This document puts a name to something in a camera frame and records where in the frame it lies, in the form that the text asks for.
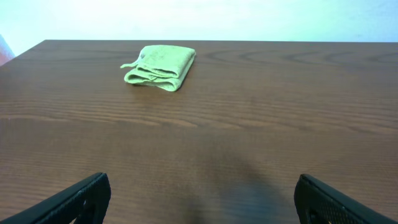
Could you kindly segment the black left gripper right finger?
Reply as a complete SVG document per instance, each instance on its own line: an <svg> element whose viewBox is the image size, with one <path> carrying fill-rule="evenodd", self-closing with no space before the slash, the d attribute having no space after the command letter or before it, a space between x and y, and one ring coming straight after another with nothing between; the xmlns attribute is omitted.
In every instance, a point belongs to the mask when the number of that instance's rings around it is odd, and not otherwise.
<svg viewBox="0 0 398 224"><path fill-rule="evenodd" d="M298 179L294 204L300 224L397 224L308 174Z"/></svg>

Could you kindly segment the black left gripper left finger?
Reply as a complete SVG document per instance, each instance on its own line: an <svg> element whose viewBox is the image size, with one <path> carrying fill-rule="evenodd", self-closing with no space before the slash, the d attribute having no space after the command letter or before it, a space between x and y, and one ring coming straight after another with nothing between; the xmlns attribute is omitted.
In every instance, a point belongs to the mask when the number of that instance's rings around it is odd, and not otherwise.
<svg viewBox="0 0 398 224"><path fill-rule="evenodd" d="M105 173L95 173L1 224L102 224L111 187Z"/></svg>

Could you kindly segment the light green microfiber cloth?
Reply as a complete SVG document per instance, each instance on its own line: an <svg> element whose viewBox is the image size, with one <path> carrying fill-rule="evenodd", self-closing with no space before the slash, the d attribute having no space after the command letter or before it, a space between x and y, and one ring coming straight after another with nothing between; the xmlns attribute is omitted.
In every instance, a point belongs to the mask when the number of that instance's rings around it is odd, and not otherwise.
<svg viewBox="0 0 398 224"><path fill-rule="evenodd" d="M129 68L124 81L132 85L155 86L166 91L177 91L192 66L196 51L176 45L148 45L136 61L125 63Z"/></svg>

